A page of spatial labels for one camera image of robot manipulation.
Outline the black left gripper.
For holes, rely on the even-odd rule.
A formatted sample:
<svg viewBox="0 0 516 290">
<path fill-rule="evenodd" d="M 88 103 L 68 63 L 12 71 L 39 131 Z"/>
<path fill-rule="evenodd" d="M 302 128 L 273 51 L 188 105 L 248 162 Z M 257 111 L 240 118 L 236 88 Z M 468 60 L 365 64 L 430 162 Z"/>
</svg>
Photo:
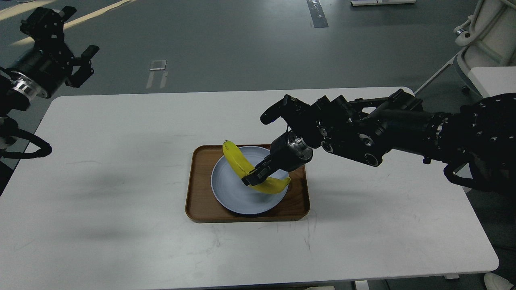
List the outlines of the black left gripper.
<svg viewBox="0 0 516 290">
<path fill-rule="evenodd" d="M 31 37 L 34 44 L 7 69 L 13 93 L 27 99 L 48 99 L 63 84 L 79 88 L 94 74 L 92 57 L 99 47 L 89 45 L 78 57 L 65 42 L 64 23 L 75 13 L 72 6 L 61 10 L 37 7 L 21 20 L 20 31 Z"/>
</svg>

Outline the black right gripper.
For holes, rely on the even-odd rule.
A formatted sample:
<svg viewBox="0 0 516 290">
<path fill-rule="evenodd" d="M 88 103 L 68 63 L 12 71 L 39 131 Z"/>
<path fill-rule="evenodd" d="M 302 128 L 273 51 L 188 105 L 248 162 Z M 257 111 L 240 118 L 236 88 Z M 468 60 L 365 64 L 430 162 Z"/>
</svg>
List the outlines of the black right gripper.
<svg viewBox="0 0 516 290">
<path fill-rule="evenodd" d="M 313 149 L 294 132 L 285 132 L 273 140 L 266 156 L 250 173 L 241 178 L 246 186 L 257 186 L 278 170 L 291 172 L 313 158 Z"/>
</svg>

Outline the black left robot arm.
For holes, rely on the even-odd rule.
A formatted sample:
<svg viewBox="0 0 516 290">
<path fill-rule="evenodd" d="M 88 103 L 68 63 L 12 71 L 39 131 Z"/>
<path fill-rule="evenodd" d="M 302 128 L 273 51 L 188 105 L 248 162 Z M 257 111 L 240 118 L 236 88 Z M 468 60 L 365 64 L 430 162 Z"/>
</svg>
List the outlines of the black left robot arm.
<svg viewBox="0 0 516 290">
<path fill-rule="evenodd" d="M 72 6 L 37 7 L 19 28 L 32 46 L 14 61 L 1 57 L 1 191 L 14 173 L 6 160 L 35 159 L 52 152 L 48 142 L 22 129 L 15 117 L 34 99 L 49 99 L 62 86 L 80 88 L 94 74 L 92 58 L 98 46 L 75 55 L 65 40 L 66 23 L 75 13 Z"/>
</svg>

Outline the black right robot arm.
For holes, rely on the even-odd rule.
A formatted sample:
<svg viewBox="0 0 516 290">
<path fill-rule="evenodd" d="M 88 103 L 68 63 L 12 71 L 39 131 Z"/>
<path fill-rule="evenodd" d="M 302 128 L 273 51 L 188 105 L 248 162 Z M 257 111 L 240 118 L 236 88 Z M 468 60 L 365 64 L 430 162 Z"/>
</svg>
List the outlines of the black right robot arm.
<svg viewBox="0 0 516 290">
<path fill-rule="evenodd" d="M 260 116 L 263 124 L 282 118 L 289 129 L 274 140 L 269 156 L 241 178 L 264 183 L 278 170 L 291 172 L 326 152 L 377 167 L 390 150 L 445 163 L 450 183 L 498 193 L 515 193 L 515 93 L 464 105 L 456 114 L 425 112 L 422 100 L 397 90 L 389 97 L 347 101 L 321 97 L 309 105 L 286 94 Z"/>
</svg>

